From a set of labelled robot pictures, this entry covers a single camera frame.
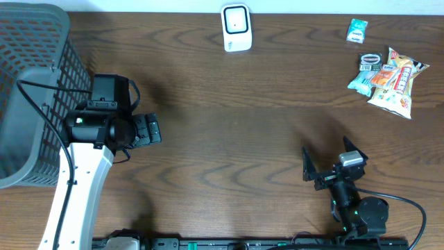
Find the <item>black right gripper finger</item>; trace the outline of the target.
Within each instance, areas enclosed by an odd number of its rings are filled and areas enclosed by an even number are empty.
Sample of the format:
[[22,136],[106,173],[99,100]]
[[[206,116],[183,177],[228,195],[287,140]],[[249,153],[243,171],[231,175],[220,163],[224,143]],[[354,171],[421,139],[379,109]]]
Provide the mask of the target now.
[[305,147],[302,148],[302,160],[303,160],[303,177],[302,177],[303,181],[313,181],[317,177],[317,171]]
[[343,137],[343,143],[344,143],[345,150],[347,152],[357,151],[364,160],[368,160],[368,156],[363,151],[361,151],[358,147],[356,147],[350,141],[350,139],[348,137],[346,137],[346,136]]

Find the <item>green wet wipes pack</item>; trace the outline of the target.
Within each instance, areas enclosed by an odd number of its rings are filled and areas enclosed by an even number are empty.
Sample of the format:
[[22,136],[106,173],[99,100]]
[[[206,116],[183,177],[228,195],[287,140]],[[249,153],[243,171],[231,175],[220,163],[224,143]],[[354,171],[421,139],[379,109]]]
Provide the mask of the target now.
[[348,89],[356,90],[358,93],[370,97],[373,88],[370,81],[376,73],[376,71],[360,71],[357,77],[348,84]]

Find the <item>orange tissue pack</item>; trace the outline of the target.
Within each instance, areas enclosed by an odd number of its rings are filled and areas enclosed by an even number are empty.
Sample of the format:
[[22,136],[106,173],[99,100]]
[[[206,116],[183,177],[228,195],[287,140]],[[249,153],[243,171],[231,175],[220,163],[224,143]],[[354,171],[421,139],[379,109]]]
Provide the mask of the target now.
[[377,88],[388,89],[396,76],[400,73],[398,67],[382,65],[382,68],[371,78],[370,84]]

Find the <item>roll of tape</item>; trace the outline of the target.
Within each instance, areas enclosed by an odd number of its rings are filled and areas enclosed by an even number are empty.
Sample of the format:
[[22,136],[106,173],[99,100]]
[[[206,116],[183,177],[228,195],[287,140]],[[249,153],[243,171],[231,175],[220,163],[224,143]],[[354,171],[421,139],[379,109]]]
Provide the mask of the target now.
[[382,68],[381,53],[360,53],[359,54],[359,70],[376,71]]

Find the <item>small green wipes pack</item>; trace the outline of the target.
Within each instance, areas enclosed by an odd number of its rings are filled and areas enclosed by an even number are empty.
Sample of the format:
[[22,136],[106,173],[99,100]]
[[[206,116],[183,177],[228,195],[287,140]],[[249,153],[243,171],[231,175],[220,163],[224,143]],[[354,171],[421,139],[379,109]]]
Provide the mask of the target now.
[[348,28],[346,40],[362,44],[365,40],[367,25],[367,21],[352,19]]

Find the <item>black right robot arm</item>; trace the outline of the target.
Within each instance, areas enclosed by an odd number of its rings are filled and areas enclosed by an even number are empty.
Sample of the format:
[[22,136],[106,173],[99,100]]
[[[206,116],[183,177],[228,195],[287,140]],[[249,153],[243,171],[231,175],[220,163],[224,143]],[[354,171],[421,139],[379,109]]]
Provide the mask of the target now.
[[344,227],[344,233],[336,237],[336,242],[342,245],[347,241],[376,239],[385,234],[389,216],[389,205],[385,200],[359,196],[355,181],[365,174],[368,156],[347,137],[343,138],[343,143],[345,152],[339,155],[338,163],[323,172],[316,171],[308,151],[302,150],[303,181],[313,181],[317,191],[330,191],[331,212]]

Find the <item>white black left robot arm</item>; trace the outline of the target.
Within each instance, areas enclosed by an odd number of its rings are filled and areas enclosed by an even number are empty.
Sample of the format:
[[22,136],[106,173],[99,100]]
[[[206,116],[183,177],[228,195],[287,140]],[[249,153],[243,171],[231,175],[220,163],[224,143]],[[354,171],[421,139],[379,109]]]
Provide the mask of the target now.
[[91,249],[103,185],[118,151],[161,142],[153,113],[72,110],[63,121],[60,171],[40,249]]

